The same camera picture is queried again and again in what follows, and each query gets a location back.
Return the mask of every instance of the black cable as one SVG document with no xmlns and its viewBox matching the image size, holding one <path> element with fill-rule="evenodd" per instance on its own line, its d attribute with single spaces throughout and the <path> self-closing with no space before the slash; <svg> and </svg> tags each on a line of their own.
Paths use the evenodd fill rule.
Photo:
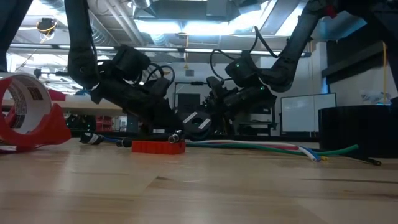
<svg viewBox="0 0 398 224">
<path fill-rule="evenodd" d="M 174 71 L 174 69 L 173 69 L 171 66 L 169 66 L 169 65 L 162 65 L 162 66 L 157 65 L 157 66 L 158 66 L 158 67 L 157 67 L 155 70 L 153 70 L 153 71 L 150 72 L 150 74 L 149 74 L 148 77 L 147 77 L 146 82 L 149 81 L 149 79 L 151 78 L 151 76 L 152 76 L 156 71 L 159 71 L 160 73 L 164 73 L 163 68 L 168 68 L 168 69 L 170 69 L 170 70 L 172 71 L 172 79 L 170 80 L 170 84 L 169 84 L 169 87 L 170 87 L 170 85 L 171 85 L 171 84 L 174 82 L 174 80 L 175 80 L 175 71 Z"/>
<path fill-rule="evenodd" d="M 172 83 L 175 80 L 175 71 L 174 71 L 174 69 L 171 66 L 169 66 L 169 65 L 163 65 L 163 66 L 160 66 L 160 67 L 161 68 L 168 68 L 168 69 L 170 69 L 172 71 L 172 79 L 170 80 L 169 86 L 172 85 Z"/>
<path fill-rule="evenodd" d="M 220 50 L 220 49 L 214 49 L 214 50 L 211 52 L 211 54 L 210 54 L 210 68 L 211 68 L 211 71 L 213 72 L 213 74 L 214 74 L 216 77 L 218 77 L 218 78 L 221 80 L 221 84 L 224 85 L 224 82 L 225 82 L 224 78 L 221 77 L 219 74 L 217 74 L 216 70 L 215 70 L 214 67 L 213 67 L 213 54 L 214 54 L 214 52 L 219 52 L 219 53 L 221 53 L 221 54 L 224 55 L 225 57 L 228 57 L 228 58 L 231 59 L 231 60 L 236 60 L 236 59 L 233 58 L 233 57 L 231 57 L 231 56 L 229 56 L 228 54 L 224 53 L 224 52 L 223 52 L 222 50 Z"/>
<path fill-rule="evenodd" d="M 147 77 L 147 80 L 146 80 L 145 82 L 148 82 L 149 79 L 151 78 L 151 76 L 152 76 L 155 72 L 157 72 L 157 71 L 158 71 L 157 68 L 155 68 L 155 70 L 151 71 L 150 74 L 149 74 L 148 77 Z"/>
<path fill-rule="evenodd" d="M 141 82 L 141 80 L 142 80 L 142 71 L 141 71 L 141 73 L 138 75 L 136 81 L 134 81 L 134 84 L 137 84 L 137 83 Z"/>
<path fill-rule="evenodd" d="M 160 65 L 157 65 L 157 64 L 155 64 L 155 63 L 150 63 L 149 65 L 152 65 L 153 67 L 155 67 L 155 70 L 157 70 L 157 71 L 160 72 L 160 76 L 161 76 L 161 77 L 164 76 L 164 72 L 163 72 L 163 70 L 161 69 Z"/>
<path fill-rule="evenodd" d="M 252 52 L 253 50 L 254 50 L 254 48 L 256 47 L 256 44 L 257 44 L 257 40 L 259 39 L 259 37 L 258 37 L 258 35 L 257 35 L 257 33 L 256 33 L 256 38 L 254 39 L 254 43 L 253 43 L 253 45 L 251 46 L 251 48 L 250 48 L 250 50 L 249 50 L 249 53 L 250 52 Z"/>
<path fill-rule="evenodd" d="M 256 40 L 257 40 L 257 38 L 259 38 L 260 41 L 261 41 L 261 43 L 263 44 L 263 46 L 266 47 L 266 49 L 269 51 L 269 53 L 270 53 L 274 58 L 278 58 L 278 55 L 276 55 L 276 54 L 274 53 L 274 51 L 272 51 L 272 49 L 268 46 L 268 44 L 267 44 L 267 42 L 264 40 L 264 38 L 262 38 L 262 35 L 261 35 L 259 29 L 257 28 L 257 26 L 254 26 L 254 30 L 256 31 Z"/>
</svg>

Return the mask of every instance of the wooden table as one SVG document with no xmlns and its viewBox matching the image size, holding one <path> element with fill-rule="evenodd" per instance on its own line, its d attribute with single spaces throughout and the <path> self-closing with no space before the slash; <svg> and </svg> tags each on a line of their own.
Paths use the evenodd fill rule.
<svg viewBox="0 0 398 224">
<path fill-rule="evenodd" d="M 383 163 L 72 139 L 0 154 L 0 223 L 397 223 L 398 161 Z"/>
</svg>

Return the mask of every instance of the red block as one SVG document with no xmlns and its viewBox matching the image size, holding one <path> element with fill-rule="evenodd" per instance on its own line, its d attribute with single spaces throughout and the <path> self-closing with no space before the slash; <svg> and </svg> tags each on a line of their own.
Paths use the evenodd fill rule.
<svg viewBox="0 0 398 224">
<path fill-rule="evenodd" d="M 185 142 L 133 141 L 131 152 L 176 155 L 185 152 Z"/>
</svg>

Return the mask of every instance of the colored wires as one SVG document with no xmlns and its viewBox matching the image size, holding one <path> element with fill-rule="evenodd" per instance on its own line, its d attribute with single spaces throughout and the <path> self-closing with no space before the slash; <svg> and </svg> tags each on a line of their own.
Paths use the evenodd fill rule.
<svg viewBox="0 0 398 224">
<path fill-rule="evenodd" d="M 321 156 L 334 156 L 334 155 L 346 154 L 351 151 L 355 151 L 359 148 L 358 145 L 354 145 L 351 147 L 347 147 L 345 149 L 340 149 L 335 151 L 314 152 L 309 148 L 300 147 L 300 146 L 296 146 L 298 147 L 298 150 L 286 150 L 286 149 L 279 149 L 276 147 L 269 147 L 270 145 L 274 145 L 276 147 L 294 146 L 293 144 L 282 143 L 282 142 L 247 142 L 247 141 L 233 141 L 233 140 L 209 140 L 209 141 L 200 141 L 200 142 L 187 142 L 187 146 L 190 147 L 259 149 L 262 151 L 280 152 L 292 155 L 301 155 L 301 156 L 306 155 L 311 159 L 311 161 L 320 161 L 322 160 Z"/>
</svg>

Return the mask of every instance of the workbench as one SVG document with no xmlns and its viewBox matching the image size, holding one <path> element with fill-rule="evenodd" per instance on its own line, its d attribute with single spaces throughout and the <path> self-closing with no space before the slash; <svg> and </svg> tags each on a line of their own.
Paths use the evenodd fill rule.
<svg viewBox="0 0 398 224">
<path fill-rule="evenodd" d="M 0 154 L 1 223 L 396 223 L 398 160 L 310 162 L 187 148 L 136 154 L 71 139 Z"/>
</svg>

